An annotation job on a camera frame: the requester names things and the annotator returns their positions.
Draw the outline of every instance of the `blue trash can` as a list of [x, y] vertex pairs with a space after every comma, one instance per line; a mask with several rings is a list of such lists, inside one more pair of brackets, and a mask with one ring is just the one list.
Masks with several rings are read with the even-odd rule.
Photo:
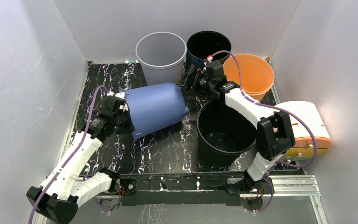
[[132, 136], [139, 139], [180, 122], [189, 109], [175, 83], [149, 85], [124, 91], [130, 108]]

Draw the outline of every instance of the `orange bucket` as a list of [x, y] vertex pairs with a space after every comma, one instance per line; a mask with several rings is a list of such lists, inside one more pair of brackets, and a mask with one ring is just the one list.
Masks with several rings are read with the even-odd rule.
[[[240, 54], [235, 57], [241, 66], [243, 90], [254, 99], [261, 101], [274, 84], [274, 71], [264, 59], [257, 56]], [[223, 69], [227, 81], [240, 84], [238, 67], [232, 57], [224, 62]]]

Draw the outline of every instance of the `gray floor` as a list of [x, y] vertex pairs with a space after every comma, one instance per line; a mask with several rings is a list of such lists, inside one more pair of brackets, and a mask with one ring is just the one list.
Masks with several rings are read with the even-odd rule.
[[168, 205], [152, 204], [121, 207], [110, 216], [101, 213], [94, 200], [84, 204], [71, 222], [74, 224], [315, 224], [310, 198], [275, 197], [265, 211], [253, 216], [242, 207], [224, 204]]

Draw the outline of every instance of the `black marble table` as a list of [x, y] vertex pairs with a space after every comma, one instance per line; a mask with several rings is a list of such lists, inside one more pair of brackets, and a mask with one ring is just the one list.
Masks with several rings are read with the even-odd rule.
[[[146, 80], [140, 64], [90, 65], [74, 130], [77, 130], [79, 120], [87, 115], [94, 90], [99, 85], [119, 92], [145, 86]], [[98, 94], [96, 107], [101, 106], [104, 95], [105, 92]], [[230, 167], [211, 167], [200, 162], [197, 155], [196, 119], [198, 111], [208, 100], [185, 93], [184, 98], [190, 113], [182, 122], [135, 141], [131, 134], [112, 135], [94, 153], [81, 174], [93, 175], [103, 167], [121, 174], [245, 170], [250, 165], [249, 158], [253, 158], [255, 152], [242, 154]], [[272, 91], [266, 94], [262, 102], [275, 105]]]

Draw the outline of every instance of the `marble surface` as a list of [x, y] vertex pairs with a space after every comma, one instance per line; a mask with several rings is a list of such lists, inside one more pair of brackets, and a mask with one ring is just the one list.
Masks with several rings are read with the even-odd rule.
[[[145, 86], [146, 80], [140, 64], [90, 65], [77, 123], [89, 112], [94, 90], [99, 85], [105, 85], [109, 90], [118, 92]], [[96, 106], [102, 105], [104, 95], [104, 92], [98, 94]], [[121, 174], [245, 170], [255, 155], [254, 151], [242, 154], [230, 167], [211, 167], [199, 161], [196, 119], [198, 111], [208, 100], [185, 93], [184, 98], [190, 113], [182, 122], [135, 141], [131, 134], [112, 135], [94, 153], [81, 174], [92, 175], [103, 167]], [[275, 105], [272, 91], [266, 94], [262, 102]]]

